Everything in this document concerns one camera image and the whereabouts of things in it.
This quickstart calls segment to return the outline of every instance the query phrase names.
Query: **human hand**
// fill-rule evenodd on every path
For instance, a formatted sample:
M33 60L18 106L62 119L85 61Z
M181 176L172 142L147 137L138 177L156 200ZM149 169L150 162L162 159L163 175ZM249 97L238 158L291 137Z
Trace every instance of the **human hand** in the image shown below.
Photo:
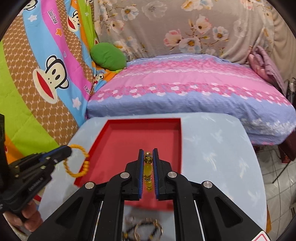
M32 200L30 201L27 206L22 210L22 214L26 220L25 223L21 221L21 219L16 216L15 214L12 214L11 212L5 212L4 215L7 219L7 221L13 225L13 226L22 226L29 230L30 232L34 232L42 223L43 220L41 219L40 213L37 211L36 204Z

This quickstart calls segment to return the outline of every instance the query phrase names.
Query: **white table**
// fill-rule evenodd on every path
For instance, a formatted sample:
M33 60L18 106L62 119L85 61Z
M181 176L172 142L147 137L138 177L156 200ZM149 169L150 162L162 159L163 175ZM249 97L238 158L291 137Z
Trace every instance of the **white table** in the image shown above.
M69 144L82 145L89 151L107 120L138 118L180 118L182 129L181 173L188 180L213 182L239 208L266 229L267 208L263 178L251 142L240 121L226 114L173 113L138 116L92 118L77 131ZM68 164L78 172L84 157L74 149ZM52 181L43 194L39 211L49 217L78 188L75 179L66 174L62 163L52 173ZM139 210L125 206L125 215L160 220L162 241L175 240L173 212Z

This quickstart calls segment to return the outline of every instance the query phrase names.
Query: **orange beaded bracelet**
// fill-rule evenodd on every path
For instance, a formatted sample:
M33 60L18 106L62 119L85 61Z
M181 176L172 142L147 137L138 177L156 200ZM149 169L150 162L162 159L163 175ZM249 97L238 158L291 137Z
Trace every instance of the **orange beaded bracelet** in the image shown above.
M66 169L66 172L67 172L71 177L74 177L74 178L78 178L78 177L83 177L83 176L85 176L86 173L87 173L88 170L89 170L89 161L88 161L88 159L89 159L89 154L88 154L88 153L85 151L85 149L84 149L82 146L80 146L80 145L73 144L73 145L69 145L69 147L71 147L71 148L76 148L76 149L81 150L82 153L83 153L83 155L85 156L85 161L83 162L83 169L82 169L82 171L79 172L79 173L73 173L73 172L71 172L70 169L69 169L69 166L68 166L68 163L67 163L68 159L65 159L64 162L63 162L63 164L64 164L64 167L65 167L65 169Z

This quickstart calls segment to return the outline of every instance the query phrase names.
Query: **lime green stripe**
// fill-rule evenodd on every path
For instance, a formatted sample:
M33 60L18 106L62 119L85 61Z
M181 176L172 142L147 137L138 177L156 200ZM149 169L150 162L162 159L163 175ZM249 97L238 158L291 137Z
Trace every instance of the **lime green stripe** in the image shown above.
M91 49L94 46L94 39L96 38L95 29L91 17L91 7L85 4L85 0L78 0L78 7L81 13L82 26L85 31L86 40L89 49Z
M5 116L5 132L24 155L50 151L56 141L35 119L18 93L6 64L0 42L0 112Z

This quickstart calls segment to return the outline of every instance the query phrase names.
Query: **green cushion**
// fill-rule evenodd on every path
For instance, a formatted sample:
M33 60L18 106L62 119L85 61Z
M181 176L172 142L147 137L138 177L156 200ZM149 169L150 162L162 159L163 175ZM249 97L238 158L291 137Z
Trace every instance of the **green cushion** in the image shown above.
M105 69L116 71L126 67L126 57L113 44L95 44L90 54L93 61Z

